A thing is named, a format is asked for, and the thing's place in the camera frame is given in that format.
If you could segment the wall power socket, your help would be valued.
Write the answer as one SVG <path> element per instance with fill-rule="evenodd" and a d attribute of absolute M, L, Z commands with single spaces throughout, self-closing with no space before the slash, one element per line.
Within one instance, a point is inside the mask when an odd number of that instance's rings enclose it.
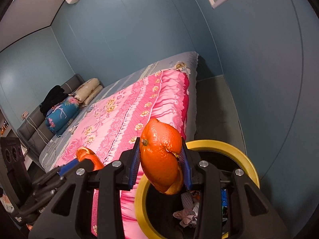
<path fill-rule="evenodd" d="M 29 115 L 28 111 L 25 111 L 22 115 L 21 115 L 21 119 L 24 120 L 27 118 L 27 116 Z"/>

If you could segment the pink floral bedspread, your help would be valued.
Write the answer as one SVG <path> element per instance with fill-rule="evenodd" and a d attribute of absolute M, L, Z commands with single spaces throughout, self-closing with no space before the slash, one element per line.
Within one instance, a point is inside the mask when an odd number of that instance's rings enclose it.
<path fill-rule="evenodd" d="M 55 166 L 76 158 L 84 146 L 107 165 L 133 148 L 149 119 L 175 127 L 185 136 L 189 78 L 178 70 L 162 70 L 94 103 L 80 121 Z"/>

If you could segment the small cloth on sheet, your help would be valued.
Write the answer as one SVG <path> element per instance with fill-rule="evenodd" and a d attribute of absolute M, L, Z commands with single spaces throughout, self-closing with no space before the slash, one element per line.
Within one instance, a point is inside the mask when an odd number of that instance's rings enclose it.
<path fill-rule="evenodd" d="M 71 133 L 71 134 L 73 134 L 74 133 L 74 131 L 76 131 L 76 129 L 78 128 L 78 126 L 77 125 L 75 125 L 75 126 L 72 126 L 71 128 L 69 128 L 68 129 L 68 132 L 69 133 Z"/>

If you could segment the black clothing pile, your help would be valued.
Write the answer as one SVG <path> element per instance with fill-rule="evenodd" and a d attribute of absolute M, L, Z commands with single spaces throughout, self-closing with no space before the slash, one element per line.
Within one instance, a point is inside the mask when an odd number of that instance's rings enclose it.
<path fill-rule="evenodd" d="M 55 105 L 61 103 L 64 99 L 68 97 L 65 90 L 59 85 L 54 86 L 49 93 L 46 95 L 45 99 L 41 102 L 39 108 L 40 112 L 46 117 L 50 109 Z"/>

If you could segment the orange tangerine peel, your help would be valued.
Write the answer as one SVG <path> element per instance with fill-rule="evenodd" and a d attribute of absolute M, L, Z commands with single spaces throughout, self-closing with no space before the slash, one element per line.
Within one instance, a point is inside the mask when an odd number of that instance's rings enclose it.
<path fill-rule="evenodd" d="M 76 157 L 79 162 L 82 162 L 83 160 L 92 161 L 94 165 L 93 171 L 101 170 L 104 168 L 104 164 L 102 164 L 99 157 L 87 147 L 78 148 L 76 151 Z"/>
<path fill-rule="evenodd" d="M 152 118 L 140 137 L 141 166 L 155 189 L 166 195 L 179 193 L 183 186 L 183 173 L 179 163 L 182 137 L 167 123 Z"/>

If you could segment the pink white sock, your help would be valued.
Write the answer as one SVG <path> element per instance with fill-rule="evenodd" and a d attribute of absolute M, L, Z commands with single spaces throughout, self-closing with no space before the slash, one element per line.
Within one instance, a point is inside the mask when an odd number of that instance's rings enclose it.
<path fill-rule="evenodd" d="M 183 209 L 174 212 L 174 218 L 180 220 L 179 225 L 183 228 L 188 226 L 195 227 L 198 220 L 200 208 L 199 199 L 196 197 L 195 194 L 192 194 L 191 192 L 184 192 L 183 194 L 181 194 L 181 200 Z"/>

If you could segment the grey upholstered headboard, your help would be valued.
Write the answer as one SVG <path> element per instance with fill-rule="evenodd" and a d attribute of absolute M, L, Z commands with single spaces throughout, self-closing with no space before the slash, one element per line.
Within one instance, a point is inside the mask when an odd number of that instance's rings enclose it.
<path fill-rule="evenodd" d="M 29 156 L 38 160 L 46 144 L 53 138 L 45 124 L 45 117 L 37 106 L 17 129 L 18 137 L 28 149 Z"/>

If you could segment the blue cloth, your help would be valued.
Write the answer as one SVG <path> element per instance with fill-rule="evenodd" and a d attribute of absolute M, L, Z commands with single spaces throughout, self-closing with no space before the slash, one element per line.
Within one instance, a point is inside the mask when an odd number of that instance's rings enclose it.
<path fill-rule="evenodd" d="M 226 189 L 221 189 L 222 208 L 228 207 L 228 194 Z"/>

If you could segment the blue floral folded quilt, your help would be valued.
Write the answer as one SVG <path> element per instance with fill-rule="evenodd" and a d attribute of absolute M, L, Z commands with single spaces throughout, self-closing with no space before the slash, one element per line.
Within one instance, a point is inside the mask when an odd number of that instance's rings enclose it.
<path fill-rule="evenodd" d="M 60 104 L 51 109 L 45 118 L 45 124 L 55 136 L 62 135 L 80 113 L 80 102 L 68 96 Z"/>

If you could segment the beige folded quilt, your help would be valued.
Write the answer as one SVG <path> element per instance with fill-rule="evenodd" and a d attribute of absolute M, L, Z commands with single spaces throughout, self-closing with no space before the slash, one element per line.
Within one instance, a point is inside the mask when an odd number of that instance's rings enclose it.
<path fill-rule="evenodd" d="M 81 105 L 87 106 L 97 96 L 103 86 L 97 78 L 91 78 L 83 83 L 74 93 L 73 97 L 77 99 Z"/>

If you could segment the grey striped bed sheet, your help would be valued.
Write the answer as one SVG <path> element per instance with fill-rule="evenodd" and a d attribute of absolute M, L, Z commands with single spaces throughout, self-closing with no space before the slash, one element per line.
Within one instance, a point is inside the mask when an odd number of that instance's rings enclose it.
<path fill-rule="evenodd" d="M 138 70 L 113 84 L 110 84 L 103 88 L 101 92 L 92 100 L 89 106 L 81 109 L 80 113 L 76 116 L 74 121 L 70 126 L 64 131 L 60 138 L 53 136 L 48 145 L 42 150 L 39 156 L 40 166 L 44 171 L 48 172 L 52 169 L 53 165 L 56 163 L 57 158 L 61 156 L 64 147 L 68 143 L 72 134 L 68 132 L 68 129 L 72 126 L 78 125 L 78 123 L 85 117 L 86 114 L 93 109 L 93 104 L 99 100 L 107 98 L 114 93 L 123 90 L 124 88 L 130 86 L 137 81 L 148 77 L 160 70 L 176 69 L 178 63 L 184 63 L 185 66 L 182 67 L 182 72 L 186 73 L 189 78 L 189 95 L 190 104 L 187 112 L 186 127 L 184 128 L 187 141 L 193 140 L 196 132 L 196 77 L 197 77 L 197 66 L 198 66 L 199 54 L 196 52 L 184 52 L 171 56 L 169 58 L 157 61 L 150 64 L 149 66 Z"/>

